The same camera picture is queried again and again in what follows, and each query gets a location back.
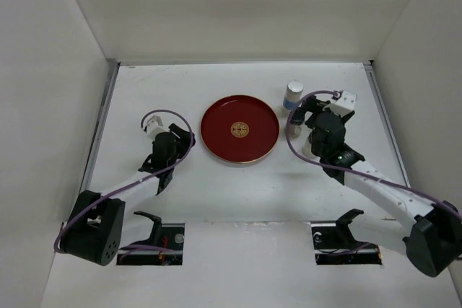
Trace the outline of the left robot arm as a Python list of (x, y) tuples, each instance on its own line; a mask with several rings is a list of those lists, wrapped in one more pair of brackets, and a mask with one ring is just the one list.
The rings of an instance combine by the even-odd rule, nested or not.
[(173, 179), (175, 167), (195, 145), (191, 130), (176, 124), (155, 132), (152, 153), (144, 160), (131, 182), (106, 193), (81, 192), (54, 247), (97, 265), (109, 264), (119, 250), (166, 252), (162, 241), (162, 219), (140, 211), (150, 196), (162, 193)]

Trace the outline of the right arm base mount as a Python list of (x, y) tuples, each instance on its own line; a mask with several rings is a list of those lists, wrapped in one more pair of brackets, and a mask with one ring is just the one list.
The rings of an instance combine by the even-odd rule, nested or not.
[(310, 223), (317, 265), (382, 265), (379, 247), (358, 242), (349, 230), (364, 211), (353, 208), (335, 221)]

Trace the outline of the silver-capped white blue bottle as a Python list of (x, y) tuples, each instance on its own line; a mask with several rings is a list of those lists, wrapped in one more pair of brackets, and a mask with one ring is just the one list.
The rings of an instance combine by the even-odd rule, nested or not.
[(292, 111), (297, 107), (297, 103), (300, 101), (304, 85), (298, 80), (291, 80), (287, 83), (286, 92), (284, 95), (282, 106), (288, 112)]

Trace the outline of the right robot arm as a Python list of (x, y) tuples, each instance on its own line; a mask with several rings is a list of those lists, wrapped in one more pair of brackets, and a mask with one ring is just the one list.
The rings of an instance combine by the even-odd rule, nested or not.
[(306, 125), (312, 159), (330, 178), (352, 189), (390, 214), (400, 225), (396, 231), (376, 223), (358, 227), (352, 221), (363, 212), (352, 209), (336, 221), (335, 239), (343, 247), (370, 241), (408, 258), (421, 273), (436, 277), (461, 256), (461, 215), (447, 201), (392, 182), (345, 142), (345, 124), (355, 114), (357, 96), (330, 91), (331, 100), (317, 92), (295, 103), (287, 125)]

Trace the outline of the black-capped brown spice jar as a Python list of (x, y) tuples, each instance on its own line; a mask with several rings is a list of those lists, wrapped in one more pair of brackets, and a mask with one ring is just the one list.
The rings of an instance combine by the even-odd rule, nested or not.
[(286, 125), (286, 132), (287, 132), (287, 135), (290, 137), (290, 138), (297, 138), (300, 136), (300, 134), (302, 133), (302, 126), (301, 126), (301, 123), (298, 122), (298, 121), (290, 121), (288, 122), (288, 124)]

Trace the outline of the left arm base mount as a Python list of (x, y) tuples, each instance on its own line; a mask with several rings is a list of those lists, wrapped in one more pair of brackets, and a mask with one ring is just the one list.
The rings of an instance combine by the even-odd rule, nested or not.
[(123, 224), (116, 264), (182, 265), (185, 233), (185, 224), (164, 223), (158, 216), (136, 211)]

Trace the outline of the black-capped white spice jar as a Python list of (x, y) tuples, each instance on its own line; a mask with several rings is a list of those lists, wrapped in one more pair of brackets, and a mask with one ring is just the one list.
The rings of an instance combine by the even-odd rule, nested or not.
[(310, 142), (310, 136), (308, 136), (305, 140), (305, 143), (302, 147), (302, 154), (308, 159), (312, 159), (315, 157), (312, 153), (312, 144)]

